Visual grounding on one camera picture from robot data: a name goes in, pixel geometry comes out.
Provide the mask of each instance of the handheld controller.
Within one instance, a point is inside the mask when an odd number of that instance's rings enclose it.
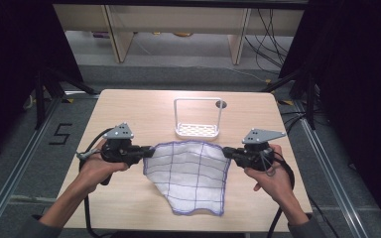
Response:
[[[284,132],[254,129],[247,134],[242,143],[244,148],[224,147],[225,158],[233,159],[241,168],[252,168],[257,171],[268,171],[274,163],[274,150],[268,141],[286,136]]]
[[[104,161],[110,163],[124,162],[131,167],[134,164],[138,164],[142,158],[149,158],[154,155],[155,150],[149,146],[140,147],[132,145],[131,139],[134,138],[134,134],[129,128],[128,124],[122,123],[119,126],[114,127],[103,135],[107,141],[101,148],[101,157]],[[111,176],[109,176],[102,185],[108,185]]]

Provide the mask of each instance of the white cloth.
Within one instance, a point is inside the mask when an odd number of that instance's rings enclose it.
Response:
[[[152,158],[144,158],[144,175],[168,200],[175,214],[207,209],[224,213],[224,194],[230,160],[221,147],[205,141],[162,143]]]

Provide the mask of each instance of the sleeve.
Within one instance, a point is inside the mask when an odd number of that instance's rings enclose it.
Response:
[[[305,224],[292,226],[289,225],[290,233],[294,238],[307,238],[307,237],[326,237],[323,230],[320,228],[318,221],[311,215],[307,214],[309,221]]]
[[[16,238],[30,238],[30,237],[40,237],[40,238],[55,238],[58,237],[62,230],[56,227],[47,226],[39,221],[41,216],[33,215],[31,216],[21,230],[15,236]]]

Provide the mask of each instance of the gray carpet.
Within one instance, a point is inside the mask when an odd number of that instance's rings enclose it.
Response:
[[[277,80],[276,74],[262,70],[241,70],[241,72],[237,72],[226,68],[81,66],[80,70],[85,83],[97,90],[136,88],[259,91],[266,86],[266,79],[272,79],[273,82]],[[63,87],[66,90],[75,89],[68,84],[63,84]],[[291,84],[289,83],[277,89],[274,92],[277,100],[288,100],[290,88]],[[32,213],[41,213],[52,204],[52,199],[58,195],[95,103],[96,99],[76,98],[72,103],[60,104],[44,139],[14,192],[15,196],[0,219],[0,237],[11,237],[24,222],[26,216]],[[282,113],[294,112],[296,107],[279,105],[279,109]],[[283,122],[294,116],[294,114],[283,115]],[[20,115],[7,139],[2,143],[0,187],[20,157],[23,148],[27,145],[34,130],[35,118],[34,107]],[[367,191],[357,172],[347,166],[349,158],[346,156],[331,125],[328,124],[325,115],[317,113],[315,118],[317,133],[321,142],[349,197],[358,209],[367,232],[370,237],[381,237],[381,212],[373,197]],[[50,145],[50,143],[64,140],[63,137],[54,135],[61,123],[71,124],[60,129],[60,132],[69,134],[69,137],[64,145]],[[292,128],[289,138],[308,193],[324,212],[340,237],[353,237],[333,193],[329,189],[327,180],[300,122]],[[32,201],[33,198],[37,197],[39,201]],[[314,212],[327,237],[334,237],[315,207]],[[66,229],[62,234],[62,237],[86,236],[84,229]],[[266,237],[266,234],[252,234],[251,237]],[[274,237],[291,236],[288,233],[276,233]]]

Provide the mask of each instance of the fabric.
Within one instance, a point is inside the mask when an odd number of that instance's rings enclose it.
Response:
[[[290,233],[294,238],[306,238],[306,237],[326,237],[323,230],[320,228],[317,220],[311,215],[307,214],[309,221],[305,224],[292,226],[289,225]]]
[[[162,143],[144,158],[144,175],[167,199],[175,214],[206,209],[224,213],[224,194],[231,160],[221,147],[205,141]]]
[[[39,221],[42,216],[33,215],[26,220],[16,238],[40,237],[40,238],[55,238],[58,237],[62,230],[57,227],[47,226]]]

